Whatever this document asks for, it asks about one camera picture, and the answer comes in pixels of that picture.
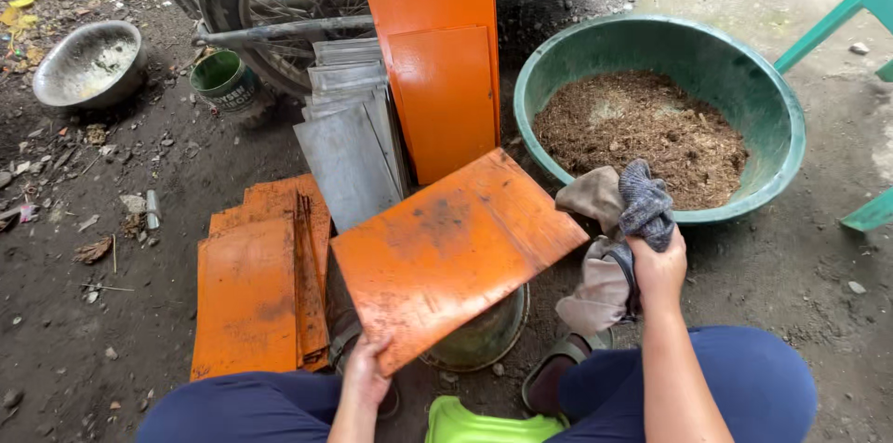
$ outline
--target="green plastic stool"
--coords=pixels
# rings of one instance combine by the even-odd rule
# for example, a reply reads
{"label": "green plastic stool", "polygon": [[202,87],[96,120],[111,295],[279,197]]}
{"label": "green plastic stool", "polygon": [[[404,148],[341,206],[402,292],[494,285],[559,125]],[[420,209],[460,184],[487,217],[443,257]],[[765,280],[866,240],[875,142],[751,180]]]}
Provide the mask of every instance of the green plastic stool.
{"label": "green plastic stool", "polygon": [[[825,15],[819,24],[813,26],[803,38],[775,61],[775,69],[781,74],[787,72],[863,8],[874,14],[880,23],[893,33],[893,0],[843,0],[831,14]],[[884,82],[893,82],[893,60],[880,67],[876,73]],[[893,188],[878,195],[840,222],[847,227],[867,232],[890,221],[893,221]]]}
{"label": "green plastic stool", "polygon": [[[797,40],[793,47],[775,61],[775,69],[779,73],[785,74],[863,8],[867,8],[881,24],[893,33],[893,0],[843,0],[832,10],[831,14],[825,15],[819,24],[813,26],[803,35],[803,38]],[[877,71],[877,75],[884,82],[893,82],[893,60],[881,67]]]}
{"label": "green plastic stool", "polygon": [[425,443],[542,443],[567,426],[537,415],[524,421],[469,412],[456,396],[440,396],[431,404]]}

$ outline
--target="chair leg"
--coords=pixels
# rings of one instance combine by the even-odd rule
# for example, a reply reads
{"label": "chair leg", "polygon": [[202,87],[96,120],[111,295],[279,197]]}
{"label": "chair leg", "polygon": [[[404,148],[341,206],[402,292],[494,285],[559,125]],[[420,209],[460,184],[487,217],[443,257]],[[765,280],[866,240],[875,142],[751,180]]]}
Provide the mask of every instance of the chair leg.
{"label": "chair leg", "polygon": [[860,232],[867,232],[890,221],[893,221],[893,187],[851,212],[840,222]]}
{"label": "chair leg", "polygon": [[893,60],[887,61],[887,64],[880,67],[875,73],[884,82],[893,82]]}
{"label": "chair leg", "polygon": [[803,38],[797,40],[797,43],[782,54],[779,60],[775,61],[775,69],[781,74],[786,73],[861,10],[862,3],[862,0],[843,0],[830,14],[825,15],[817,25],[803,35]]}

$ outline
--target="hand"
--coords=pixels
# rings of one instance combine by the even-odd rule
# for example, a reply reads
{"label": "hand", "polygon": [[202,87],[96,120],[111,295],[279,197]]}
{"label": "hand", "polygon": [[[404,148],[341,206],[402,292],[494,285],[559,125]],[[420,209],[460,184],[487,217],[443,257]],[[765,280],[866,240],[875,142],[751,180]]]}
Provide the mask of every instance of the hand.
{"label": "hand", "polygon": [[391,380],[381,375],[378,355],[390,345],[391,335],[371,339],[360,335],[347,360],[341,403],[376,412],[385,398]]}
{"label": "hand", "polygon": [[663,253],[651,249],[644,239],[627,237],[635,257],[633,271],[639,285],[640,300],[646,317],[649,311],[679,309],[682,283],[685,281],[687,261],[685,239],[679,226],[673,230],[670,246]]}

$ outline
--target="dirt ground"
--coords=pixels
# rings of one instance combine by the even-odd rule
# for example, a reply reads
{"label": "dirt ground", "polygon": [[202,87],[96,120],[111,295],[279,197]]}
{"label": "dirt ground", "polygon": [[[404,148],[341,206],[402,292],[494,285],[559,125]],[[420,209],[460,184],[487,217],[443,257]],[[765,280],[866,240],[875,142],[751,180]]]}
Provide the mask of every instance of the dirt ground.
{"label": "dirt ground", "polygon": [[[187,78],[179,71],[194,54],[193,23],[176,5],[100,0],[93,12],[78,16],[90,1],[73,0],[66,8],[60,0],[39,0],[33,12],[58,24],[57,35],[38,38],[35,45],[47,47],[81,23],[130,18],[148,44],[153,81],[106,117],[72,120],[37,103],[27,74],[0,78],[0,168],[47,154],[55,162],[64,145],[50,141],[62,128],[71,136],[65,142],[76,149],[67,170],[52,172],[48,166],[0,190],[0,201],[15,205],[30,184],[38,190],[35,203],[53,202],[37,222],[0,233],[0,391],[24,391],[18,411],[0,425],[4,441],[132,440],[144,416],[141,408],[151,408],[187,381],[195,243],[207,235],[211,213],[238,204],[243,189],[254,183],[307,172],[291,130],[300,120],[292,100],[282,99],[273,119],[252,131],[213,116],[201,102],[189,102]],[[544,187],[557,189],[523,148],[512,92],[530,52],[574,22],[630,7],[681,15],[720,27],[774,60],[837,1],[497,0],[503,144]],[[872,51],[854,56],[846,50],[853,41]],[[740,220],[683,231],[689,250],[687,321],[757,326],[795,346],[819,389],[811,442],[893,440],[890,228],[861,235],[837,223],[893,180],[891,89],[872,75],[891,57],[890,34],[873,17],[859,15],[795,67],[787,81],[804,106],[808,128],[797,179],[774,202]],[[107,142],[118,145],[111,162],[97,160],[95,147],[77,138],[78,130],[97,121],[108,125]],[[39,128],[40,135],[28,138]],[[173,146],[161,145],[165,137]],[[22,141],[28,145],[20,153]],[[191,141],[200,151],[190,159]],[[128,151],[132,157],[121,162]],[[148,189],[161,201],[154,246],[122,238],[119,228],[125,208],[118,195]],[[60,213],[53,215],[56,204]],[[78,232],[78,223],[92,215],[99,215],[95,225]],[[116,273],[110,257],[93,266],[70,262],[76,247],[111,233],[118,235]],[[422,441],[426,406],[440,393],[459,395],[477,413],[523,416],[520,383],[564,332],[553,305],[576,284],[582,253],[530,283],[530,320],[503,360],[503,377],[486,369],[453,382],[420,362],[410,364],[397,375],[402,412],[381,425],[378,440]],[[851,280],[867,292],[853,293]],[[89,303],[86,283],[133,291],[104,290]],[[337,268],[330,287],[332,300],[343,301]],[[621,346],[636,341],[634,328],[618,334]],[[108,347],[116,359],[106,355]],[[112,409],[113,403],[120,408]]]}

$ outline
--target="gray rag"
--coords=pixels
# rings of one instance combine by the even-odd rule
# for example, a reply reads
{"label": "gray rag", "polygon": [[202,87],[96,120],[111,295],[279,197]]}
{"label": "gray rag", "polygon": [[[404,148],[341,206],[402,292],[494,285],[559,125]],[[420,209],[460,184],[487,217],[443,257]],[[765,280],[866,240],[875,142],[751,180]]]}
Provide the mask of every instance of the gray rag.
{"label": "gray rag", "polygon": [[634,320],[639,312],[632,251],[623,237],[642,237],[652,249],[663,253],[675,227],[673,199],[666,193],[664,180],[651,178],[647,162],[631,162],[619,180],[612,180],[616,172],[606,169],[580,176],[555,198],[557,209],[598,220],[603,232],[611,232],[612,238],[620,241],[612,243],[599,236],[583,259],[582,282],[573,295],[565,296],[555,306],[562,320],[585,336],[623,320]]}

